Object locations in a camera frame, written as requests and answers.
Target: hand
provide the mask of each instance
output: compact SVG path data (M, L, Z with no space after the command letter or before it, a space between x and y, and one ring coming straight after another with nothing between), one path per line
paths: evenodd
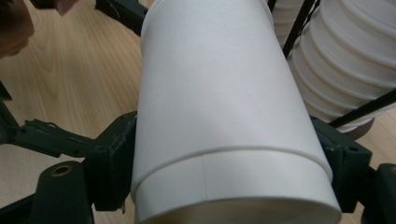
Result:
M8 7L0 7L0 58L14 55L26 47L34 31L23 0L13 0Z

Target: stacked paper cup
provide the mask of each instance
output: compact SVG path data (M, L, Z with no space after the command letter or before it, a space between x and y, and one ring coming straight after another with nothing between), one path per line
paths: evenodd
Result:
M338 222L264 1L157 0L141 41L136 223Z
M330 122L396 88L396 2L323 0L288 58L308 112ZM390 105L339 129L349 132Z
M275 34L280 46L283 46L288 39L291 27L293 26L304 0L277 0L274 10Z

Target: finger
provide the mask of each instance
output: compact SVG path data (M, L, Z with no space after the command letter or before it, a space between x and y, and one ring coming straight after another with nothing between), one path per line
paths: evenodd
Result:
M78 0L54 0L54 5L59 14L64 15Z
M6 56L12 56L12 55L19 53L22 49L24 49L27 46L28 42L29 42L28 39L26 39L16 45L10 47L9 49L0 51L0 58L6 57Z
M14 0L0 13L0 51L20 43L34 33L29 11L23 0Z

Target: black rod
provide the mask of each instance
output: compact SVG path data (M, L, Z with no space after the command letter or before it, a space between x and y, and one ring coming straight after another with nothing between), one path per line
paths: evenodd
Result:
M367 103L366 105L363 105L357 108L356 110L353 110L345 114L343 117L333 120L329 124L334 128L339 128L355 119L364 117L368 114L375 112L378 109L381 109L387 105L391 105L395 102L396 102L396 90L393 90L377 98L376 100L373 100L372 102Z
M291 28L290 34L288 36L288 40L286 40L285 45L283 46L283 54L285 58L288 58L291 49L293 48L294 42L300 34L301 29L303 29L304 22L311 11L312 6L314 5L315 0L305 0L303 5L301 6L300 12L296 18L296 21Z
M268 0L268 7L270 8L271 12L274 10L276 4L276 0Z

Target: wooden floor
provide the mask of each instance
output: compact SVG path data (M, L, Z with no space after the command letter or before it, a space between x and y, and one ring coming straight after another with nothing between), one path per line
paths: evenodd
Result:
M0 79L13 96L7 106L20 124L26 119L51 121L96 137L117 116L135 111L139 93L139 37L94 10L94 0L79 1L65 16L37 11L28 3L35 35L27 49L0 60ZM396 163L396 110L376 119L359 142L375 154L373 166ZM39 174L67 161L26 149L0 146L0 207L35 192ZM361 208L342 223L360 223ZM95 213L101 223L133 223L134 206L126 213Z

